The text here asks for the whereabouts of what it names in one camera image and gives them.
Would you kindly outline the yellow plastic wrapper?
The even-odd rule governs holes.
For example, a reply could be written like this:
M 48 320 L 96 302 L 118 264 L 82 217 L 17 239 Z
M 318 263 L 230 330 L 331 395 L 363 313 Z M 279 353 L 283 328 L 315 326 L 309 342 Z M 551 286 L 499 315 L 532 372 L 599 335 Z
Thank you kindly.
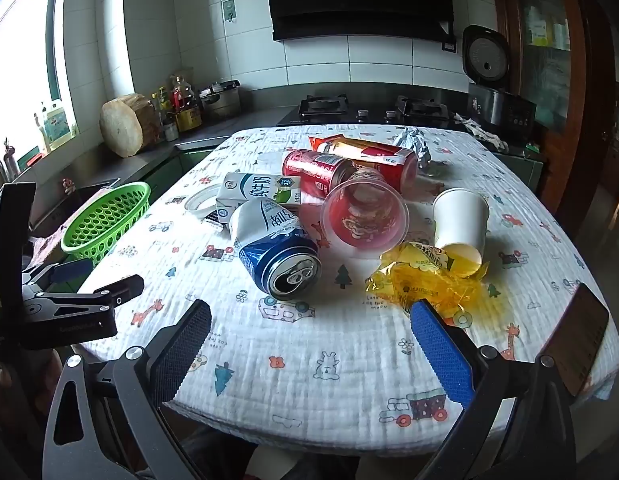
M 380 256 L 366 290 L 408 311 L 422 299 L 447 323 L 467 328 L 485 298 L 483 278 L 489 264 L 478 264 L 454 250 L 404 242 Z

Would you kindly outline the black gas stove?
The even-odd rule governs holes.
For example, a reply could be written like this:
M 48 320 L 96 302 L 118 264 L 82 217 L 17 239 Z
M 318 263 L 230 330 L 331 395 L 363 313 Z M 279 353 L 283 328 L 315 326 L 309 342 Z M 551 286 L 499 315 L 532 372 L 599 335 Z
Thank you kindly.
M 278 126 L 401 125 L 445 128 L 454 119 L 445 104 L 398 96 L 394 101 L 356 104 L 345 94 L 308 96 Z

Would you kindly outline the red soda can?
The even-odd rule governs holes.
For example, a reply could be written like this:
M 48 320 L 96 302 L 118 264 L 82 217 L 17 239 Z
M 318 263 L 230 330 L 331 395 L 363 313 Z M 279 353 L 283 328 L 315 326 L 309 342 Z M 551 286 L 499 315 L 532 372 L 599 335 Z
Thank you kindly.
M 300 189 L 322 200 L 352 177 L 356 170 L 354 163 L 347 158 L 306 148 L 288 153 L 282 162 L 282 174 L 300 177 Z

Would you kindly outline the silver white wrapper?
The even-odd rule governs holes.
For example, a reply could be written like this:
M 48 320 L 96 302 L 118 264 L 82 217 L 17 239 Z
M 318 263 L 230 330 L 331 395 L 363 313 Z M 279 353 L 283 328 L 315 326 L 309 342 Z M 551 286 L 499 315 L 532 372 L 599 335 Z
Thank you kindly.
M 417 127 L 401 127 L 397 129 L 394 145 L 398 148 L 408 148 L 418 159 L 418 168 L 427 172 L 430 167 L 431 153 L 423 131 Z

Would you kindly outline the white paper cup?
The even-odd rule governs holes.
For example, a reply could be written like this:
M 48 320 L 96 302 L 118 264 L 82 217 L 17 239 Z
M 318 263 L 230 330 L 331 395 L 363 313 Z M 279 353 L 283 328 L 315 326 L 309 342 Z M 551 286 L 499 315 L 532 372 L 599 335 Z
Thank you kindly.
M 480 269 L 488 217 L 484 196 L 467 188 L 450 188 L 434 200 L 434 246 L 453 260 L 451 273 L 466 278 Z

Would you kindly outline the round wooden chopping block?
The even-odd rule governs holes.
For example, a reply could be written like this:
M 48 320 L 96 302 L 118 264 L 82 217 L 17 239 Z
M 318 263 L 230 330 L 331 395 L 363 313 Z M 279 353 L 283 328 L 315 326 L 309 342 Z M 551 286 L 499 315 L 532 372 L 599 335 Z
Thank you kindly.
M 101 106 L 99 126 L 106 146 L 128 158 L 160 141 L 160 118 L 143 94 L 120 96 Z

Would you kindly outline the white green milk carton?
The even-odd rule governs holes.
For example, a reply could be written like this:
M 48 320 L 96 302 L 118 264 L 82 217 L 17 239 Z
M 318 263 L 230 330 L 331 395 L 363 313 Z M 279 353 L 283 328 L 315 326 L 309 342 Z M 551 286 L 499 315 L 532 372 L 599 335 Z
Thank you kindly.
M 286 208 L 297 208 L 302 203 L 300 177 L 229 172 L 216 195 L 218 221 L 228 224 L 242 204 L 255 198 L 270 198 Z

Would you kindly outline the green plastic basket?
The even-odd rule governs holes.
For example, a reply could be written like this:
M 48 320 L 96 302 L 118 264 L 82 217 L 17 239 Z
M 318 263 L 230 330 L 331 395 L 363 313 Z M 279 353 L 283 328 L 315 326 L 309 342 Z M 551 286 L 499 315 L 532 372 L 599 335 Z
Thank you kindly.
M 73 259 L 97 266 L 120 238 L 149 209 L 150 185 L 132 182 L 111 188 L 96 198 L 65 230 L 61 248 Z

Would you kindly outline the green cabinet drawer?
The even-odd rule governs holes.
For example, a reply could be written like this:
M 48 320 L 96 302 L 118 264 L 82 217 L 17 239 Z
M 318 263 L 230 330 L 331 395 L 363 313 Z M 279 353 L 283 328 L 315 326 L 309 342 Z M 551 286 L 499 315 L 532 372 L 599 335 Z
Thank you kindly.
M 151 188 L 149 204 L 153 205 L 181 177 L 212 152 L 211 148 L 189 151 L 174 148 L 172 154 L 168 155 L 164 162 L 160 162 L 141 178 Z

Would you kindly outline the detergent bottle on windowsill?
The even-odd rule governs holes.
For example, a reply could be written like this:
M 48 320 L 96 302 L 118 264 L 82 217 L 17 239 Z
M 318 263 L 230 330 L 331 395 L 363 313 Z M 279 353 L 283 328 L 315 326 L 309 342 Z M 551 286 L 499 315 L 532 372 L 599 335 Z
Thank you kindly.
M 67 117 L 61 100 L 41 103 L 39 121 L 48 153 L 57 150 L 76 136 L 76 126 Z

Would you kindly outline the oil bottle with yellow label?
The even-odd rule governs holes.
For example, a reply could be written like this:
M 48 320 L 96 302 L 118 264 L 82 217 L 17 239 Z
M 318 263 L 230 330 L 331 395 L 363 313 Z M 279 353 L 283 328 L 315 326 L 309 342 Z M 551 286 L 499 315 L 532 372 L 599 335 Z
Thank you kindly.
M 202 125 L 201 110 L 195 93 L 186 79 L 179 75 L 175 77 L 172 86 L 172 106 L 180 132 L 196 129 Z

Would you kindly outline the gold red tea bottle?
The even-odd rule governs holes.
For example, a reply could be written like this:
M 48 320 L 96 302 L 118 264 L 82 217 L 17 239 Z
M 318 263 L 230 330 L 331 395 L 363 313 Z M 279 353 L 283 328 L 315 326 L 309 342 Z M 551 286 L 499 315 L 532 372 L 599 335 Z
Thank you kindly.
M 348 158 L 357 168 L 369 167 L 379 171 L 385 181 L 404 196 L 415 188 L 418 156 L 409 148 L 351 139 L 341 134 L 326 138 L 310 136 L 309 144 L 319 153 Z

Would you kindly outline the wooden shelf cabinet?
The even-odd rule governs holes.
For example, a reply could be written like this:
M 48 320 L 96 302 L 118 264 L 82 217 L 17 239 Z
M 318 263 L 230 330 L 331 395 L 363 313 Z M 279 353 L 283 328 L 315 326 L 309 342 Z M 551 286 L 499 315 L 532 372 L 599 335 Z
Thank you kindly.
M 611 26 L 596 0 L 495 0 L 512 53 L 511 90 L 535 103 L 547 160 L 541 201 L 567 231 L 594 199 L 613 124 Z

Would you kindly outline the blue white drink can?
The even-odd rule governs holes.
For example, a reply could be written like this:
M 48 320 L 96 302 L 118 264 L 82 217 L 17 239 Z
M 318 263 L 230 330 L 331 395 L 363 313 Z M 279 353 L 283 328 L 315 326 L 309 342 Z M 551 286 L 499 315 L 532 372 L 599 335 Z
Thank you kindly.
M 234 249 L 258 289 L 289 300 L 320 278 L 318 246 L 294 212 L 267 197 L 242 204 L 231 216 Z

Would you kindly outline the white plastic cup lid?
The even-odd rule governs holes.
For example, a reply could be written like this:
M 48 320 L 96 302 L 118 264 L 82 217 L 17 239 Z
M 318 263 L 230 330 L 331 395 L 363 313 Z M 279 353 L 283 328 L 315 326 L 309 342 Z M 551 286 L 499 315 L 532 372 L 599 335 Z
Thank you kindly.
M 216 210 L 216 197 L 220 188 L 219 183 L 207 185 L 187 199 L 184 209 L 198 220 L 204 220 Z

